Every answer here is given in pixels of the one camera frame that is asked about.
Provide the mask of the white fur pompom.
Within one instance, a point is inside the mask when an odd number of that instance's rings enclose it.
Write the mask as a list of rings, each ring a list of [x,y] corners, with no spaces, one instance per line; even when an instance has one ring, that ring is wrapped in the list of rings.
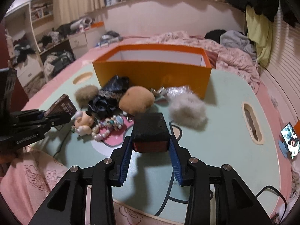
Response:
[[[174,96],[168,106],[170,119],[178,125],[199,130],[207,123],[206,105],[195,94]]]

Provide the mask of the big-head doll figure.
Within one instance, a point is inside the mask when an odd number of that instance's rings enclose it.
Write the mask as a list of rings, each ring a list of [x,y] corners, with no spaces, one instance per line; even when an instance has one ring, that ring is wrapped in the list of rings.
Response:
[[[94,116],[88,115],[85,111],[77,111],[74,115],[75,122],[72,126],[74,133],[79,136],[91,135],[94,125]]]

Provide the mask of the pink floral quilt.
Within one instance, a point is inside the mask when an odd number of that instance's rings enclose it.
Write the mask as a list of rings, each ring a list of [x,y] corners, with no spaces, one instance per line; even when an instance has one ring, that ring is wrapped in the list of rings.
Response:
[[[250,55],[238,48],[225,46],[209,39],[190,38],[184,31],[165,33],[148,38],[140,44],[168,44],[198,47],[218,54],[216,69],[244,79],[255,93],[259,74]],[[1,174],[1,194],[21,224],[29,224],[34,213],[67,171],[57,158],[31,147],[7,158],[11,161]]]

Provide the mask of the tan round plush toy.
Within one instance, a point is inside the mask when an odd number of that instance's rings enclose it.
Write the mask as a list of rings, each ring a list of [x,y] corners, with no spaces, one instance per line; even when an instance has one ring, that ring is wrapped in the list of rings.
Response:
[[[130,87],[119,101],[121,111],[135,116],[144,113],[155,102],[155,96],[142,86]]]

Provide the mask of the black lace fabric bundle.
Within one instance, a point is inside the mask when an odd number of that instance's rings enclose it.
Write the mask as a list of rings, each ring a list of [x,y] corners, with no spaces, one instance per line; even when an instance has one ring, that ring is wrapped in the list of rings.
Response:
[[[129,89],[129,78],[113,76],[88,102],[86,113],[98,119],[108,118],[119,109],[119,101]]]

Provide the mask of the yellow-green hanging cloth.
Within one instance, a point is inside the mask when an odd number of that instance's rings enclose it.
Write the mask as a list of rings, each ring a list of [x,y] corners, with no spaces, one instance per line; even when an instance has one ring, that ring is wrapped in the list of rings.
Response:
[[[267,67],[272,49],[272,22],[263,14],[257,15],[254,8],[246,7],[247,37],[256,45],[257,61]]]

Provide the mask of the clear plastic bag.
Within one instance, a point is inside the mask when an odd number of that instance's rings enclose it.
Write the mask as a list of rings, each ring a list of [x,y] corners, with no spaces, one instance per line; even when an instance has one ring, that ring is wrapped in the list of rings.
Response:
[[[167,101],[172,100],[174,97],[182,94],[191,94],[192,91],[188,86],[180,86],[180,87],[161,87],[158,90],[158,97],[163,97]]]

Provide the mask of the blue phone stand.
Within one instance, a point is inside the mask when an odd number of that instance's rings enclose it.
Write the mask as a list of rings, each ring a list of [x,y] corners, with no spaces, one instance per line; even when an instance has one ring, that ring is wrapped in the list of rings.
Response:
[[[290,154],[289,154],[289,150],[288,150],[287,144],[285,142],[282,142],[281,140],[279,140],[278,141],[278,145],[279,145],[279,148],[280,148],[283,156],[286,159],[290,159]]]

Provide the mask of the dark red pillow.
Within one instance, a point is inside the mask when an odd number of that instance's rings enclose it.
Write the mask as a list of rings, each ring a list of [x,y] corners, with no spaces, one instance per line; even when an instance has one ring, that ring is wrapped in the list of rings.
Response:
[[[216,63],[217,63],[217,59],[218,59],[218,53],[211,52],[211,51],[208,51],[208,50],[205,50],[205,52],[206,52],[208,60],[209,60],[209,62],[211,64],[211,67],[213,69],[216,69]]]

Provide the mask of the grey clothes pile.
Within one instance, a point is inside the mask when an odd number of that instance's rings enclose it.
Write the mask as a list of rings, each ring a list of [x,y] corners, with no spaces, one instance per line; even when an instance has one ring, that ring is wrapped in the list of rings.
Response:
[[[253,61],[257,60],[254,43],[238,31],[227,31],[220,36],[220,44],[226,48],[238,48],[250,55]]]

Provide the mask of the black garment on bed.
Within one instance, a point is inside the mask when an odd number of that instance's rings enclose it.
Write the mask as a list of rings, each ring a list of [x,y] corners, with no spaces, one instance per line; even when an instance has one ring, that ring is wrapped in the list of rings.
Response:
[[[226,33],[226,30],[224,29],[215,29],[212,30],[204,36],[205,39],[213,40],[220,44],[220,36],[222,36],[224,33]]]

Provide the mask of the orange cardboard box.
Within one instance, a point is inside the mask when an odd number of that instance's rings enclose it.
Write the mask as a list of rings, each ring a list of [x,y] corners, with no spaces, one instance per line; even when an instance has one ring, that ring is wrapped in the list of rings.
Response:
[[[188,85],[201,99],[212,66],[202,48],[168,44],[118,45],[93,62],[99,84],[113,76],[128,77],[131,86],[159,89]]]

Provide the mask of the white drawer cabinet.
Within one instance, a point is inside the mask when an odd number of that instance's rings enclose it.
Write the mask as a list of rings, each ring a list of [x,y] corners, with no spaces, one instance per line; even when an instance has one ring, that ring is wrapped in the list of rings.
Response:
[[[104,22],[100,21],[91,25],[85,32],[74,34],[69,37],[69,43],[75,59],[79,59],[91,48],[100,42],[101,37],[106,33]]]

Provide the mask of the smartphone on stand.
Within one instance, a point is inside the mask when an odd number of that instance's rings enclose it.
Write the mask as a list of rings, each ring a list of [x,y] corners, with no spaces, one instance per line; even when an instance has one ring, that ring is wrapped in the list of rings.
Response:
[[[299,138],[291,123],[287,123],[281,130],[282,142],[287,144],[290,159],[293,160],[299,154]]]

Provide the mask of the brown fur pompom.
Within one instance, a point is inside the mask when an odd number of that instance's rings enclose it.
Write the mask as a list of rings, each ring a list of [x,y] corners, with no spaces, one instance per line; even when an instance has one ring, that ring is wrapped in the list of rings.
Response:
[[[99,92],[99,89],[94,85],[86,85],[75,91],[74,97],[80,108],[87,107],[90,100],[92,100]]]

